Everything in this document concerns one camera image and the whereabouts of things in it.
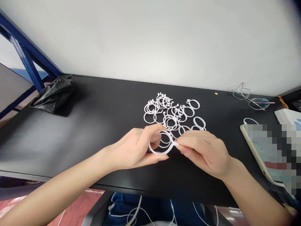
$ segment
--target pile of plastic rings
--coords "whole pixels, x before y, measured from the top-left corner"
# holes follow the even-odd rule
[[[197,100],[187,100],[186,105],[174,105],[173,99],[170,99],[166,96],[166,94],[158,93],[158,96],[156,100],[154,99],[148,101],[147,105],[144,107],[144,121],[153,124],[153,123],[160,123],[163,126],[167,128],[166,131],[160,131],[161,134],[165,134],[169,137],[169,142],[164,142],[161,140],[162,143],[166,144],[166,146],[159,146],[161,148],[168,148],[167,151],[163,153],[156,153],[151,148],[150,150],[155,154],[166,154],[166,152],[169,152],[171,150],[171,146],[177,146],[178,143],[174,141],[176,139],[175,135],[172,133],[172,131],[178,131],[179,136],[181,136],[186,130],[193,130],[194,127],[198,128],[199,130],[206,130],[206,123],[201,117],[194,117],[193,122],[194,125],[190,128],[185,125],[181,125],[180,123],[185,122],[187,118],[191,118],[195,114],[195,110],[200,108],[200,103]],[[197,107],[193,107],[191,105],[191,102],[195,102],[197,104]],[[188,115],[187,111],[185,109],[190,109],[192,112],[192,115]],[[157,120],[157,115],[163,114],[163,121]],[[145,119],[146,115],[152,115],[153,121],[149,122]],[[203,126],[200,126],[196,123],[196,119],[200,119],[203,123]]]

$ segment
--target eyeglasses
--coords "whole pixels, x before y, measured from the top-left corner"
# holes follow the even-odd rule
[[[239,100],[246,100],[249,102],[249,107],[255,109],[255,110],[265,110],[270,104],[274,104],[275,102],[270,102],[269,100],[265,98],[252,98],[249,99],[249,96],[251,94],[251,91],[249,89],[243,88],[243,83],[242,83],[242,88],[239,88],[237,90],[232,90],[233,96],[236,99]]]

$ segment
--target wrist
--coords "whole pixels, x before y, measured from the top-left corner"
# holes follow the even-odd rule
[[[227,174],[220,178],[225,184],[231,184],[246,169],[245,165],[236,158],[230,157],[230,164]]]
[[[109,154],[108,147],[105,147],[100,151],[98,151],[96,154],[92,156],[92,158],[94,162],[93,164],[96,166],[97,171],[100,174],[104,174],[102,176],[105,176],[117,170],[117,167],[115,166],[115,162]]]

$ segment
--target fingernail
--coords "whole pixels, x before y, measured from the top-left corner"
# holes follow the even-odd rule
[[[164,160],[166,160],[166,159],[168,159],[169,157],[167,156],[167,157],[161,157],[161,158],[159,158],[159,161],[164,161]]]

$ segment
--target blue clothing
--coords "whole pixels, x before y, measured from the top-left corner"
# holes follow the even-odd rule
[[[129,212],[138,207],[140,196],[130,195],[116,192],[110,205],[115,203],[115,206],[111,210],[111,215],[126,215]],[[174,206],[175,217],[177,224],[181,226],[195,226],[205,225],[203,221],[198,217],[195,212],[192,202],[179,202],[172,200]],[[171,208],[170,199],[160,199],[151,197],[142,197],[141,208],[145,209],[151,220],[154,221],[172,221],[173,212]],[[207,223],[206,217],[203,213],[202,207],[199,203],[195,203],[195,207],[201,218]],[[137,214],[137,222],[135,226],[145,225],[150,223],[146,213],[143,210],[139,210]],[[113,217],[108,215],[105,221],[105,226],[125,226],[127,224],[127,217]]]

